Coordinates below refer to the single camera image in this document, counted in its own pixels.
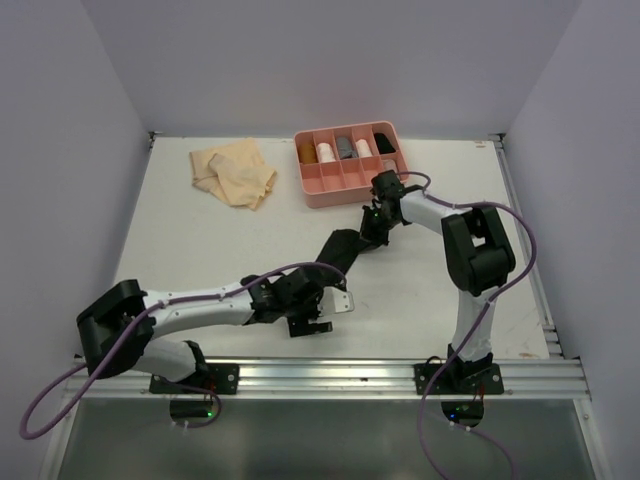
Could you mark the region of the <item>black underwear orange trim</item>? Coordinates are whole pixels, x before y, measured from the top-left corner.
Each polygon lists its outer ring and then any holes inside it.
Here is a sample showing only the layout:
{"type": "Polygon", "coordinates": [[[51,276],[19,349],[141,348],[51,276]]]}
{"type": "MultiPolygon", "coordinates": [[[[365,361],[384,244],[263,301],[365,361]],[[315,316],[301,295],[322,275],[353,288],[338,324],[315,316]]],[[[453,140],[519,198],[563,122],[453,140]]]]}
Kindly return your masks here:
{"type": "Polygon", "coordinates": [[[372,248],[372,243],[353,229],[334,230],[323,245],[316,261],[331,265],[346,275],[359,254],[372,248]]]}

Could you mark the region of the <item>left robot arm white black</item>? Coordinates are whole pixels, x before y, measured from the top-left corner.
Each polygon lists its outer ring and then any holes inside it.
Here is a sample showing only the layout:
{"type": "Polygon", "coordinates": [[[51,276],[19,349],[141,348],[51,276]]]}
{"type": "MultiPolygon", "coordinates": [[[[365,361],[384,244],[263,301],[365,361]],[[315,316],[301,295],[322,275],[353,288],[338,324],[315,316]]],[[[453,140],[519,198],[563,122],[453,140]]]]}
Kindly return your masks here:
{"type": "Polygon", "coordinates": [[[120,281],[76,319],[87,371],[93,379],[144,371],[197,392],[208,379],[199,347],[192,341],[174,343],[168,335],[271,324],[282,317],[314,321],[327,288],[345,290],[346,277],[319,262],[294,263],[191,292],[144,290],[135,279],[120,281]]]}

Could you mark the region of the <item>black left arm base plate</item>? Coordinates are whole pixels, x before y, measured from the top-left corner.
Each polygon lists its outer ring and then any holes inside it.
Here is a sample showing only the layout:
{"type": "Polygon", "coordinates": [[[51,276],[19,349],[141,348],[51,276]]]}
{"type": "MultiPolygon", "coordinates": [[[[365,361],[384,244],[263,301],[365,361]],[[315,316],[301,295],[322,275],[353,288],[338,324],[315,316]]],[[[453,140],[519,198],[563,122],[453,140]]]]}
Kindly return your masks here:
{"type": "Polygon", "coordinates": [[[154,375],[149,392],[152,394],[205,394],[235,395],[238,390],[240,366],[237,363],[208,363],[198,366],[195,373],[184,380],[173,382],[154,375]]]}

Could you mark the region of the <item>pink underwear cream waistband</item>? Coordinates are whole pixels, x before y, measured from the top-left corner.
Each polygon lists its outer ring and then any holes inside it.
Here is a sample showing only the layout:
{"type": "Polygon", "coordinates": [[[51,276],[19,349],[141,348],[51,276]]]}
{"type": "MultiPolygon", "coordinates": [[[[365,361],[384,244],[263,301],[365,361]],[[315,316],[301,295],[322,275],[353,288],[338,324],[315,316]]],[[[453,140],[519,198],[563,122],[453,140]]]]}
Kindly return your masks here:
{"type": "Polygon", "coordinates": [[[396,162],[389,158],[389,159],[383,159],[382,160],[382,165],[385,171],[393,171],[393,172],[398,172],[398,167],[396,162]]]}

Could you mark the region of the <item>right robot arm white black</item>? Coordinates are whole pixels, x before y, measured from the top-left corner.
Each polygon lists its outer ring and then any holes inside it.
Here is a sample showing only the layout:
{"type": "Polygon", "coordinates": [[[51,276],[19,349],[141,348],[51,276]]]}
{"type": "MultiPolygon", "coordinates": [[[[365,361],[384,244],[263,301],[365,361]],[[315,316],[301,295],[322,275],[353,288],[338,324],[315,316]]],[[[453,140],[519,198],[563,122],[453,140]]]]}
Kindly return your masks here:
{"type": "Polygon", "coordinates": [[[468,392],[481,380],[479,365],[492,360],[495,307],[490,297],[506,285],[516,259],[497,208],[486,202],[454,204],[419,185],[407,187],[398,174],[384,171],[372,181],[372,203],[363,208],[359,245],[373,250],[389,243],[389,232],[419,225],[442,236],[447,272],[458,289],[457,323],[449,346],[445,379],[451,389],[468,392]]]}

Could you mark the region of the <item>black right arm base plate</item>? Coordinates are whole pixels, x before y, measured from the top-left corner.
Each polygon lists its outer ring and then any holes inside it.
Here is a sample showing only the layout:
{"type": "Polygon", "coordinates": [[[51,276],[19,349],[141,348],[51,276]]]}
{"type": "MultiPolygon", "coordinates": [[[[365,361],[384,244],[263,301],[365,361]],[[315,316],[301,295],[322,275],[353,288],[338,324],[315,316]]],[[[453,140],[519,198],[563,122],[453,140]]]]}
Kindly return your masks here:
{"type": "MultiPolygon", "coordinates": [[[[416,393],[422,395],[444,362],[432,356],[413,365],[416,393]]],[[[505,392],[500,367],[489,354],[478,361],[456,358],[435,380],[429,395],[501,395],[505,392]]]]}

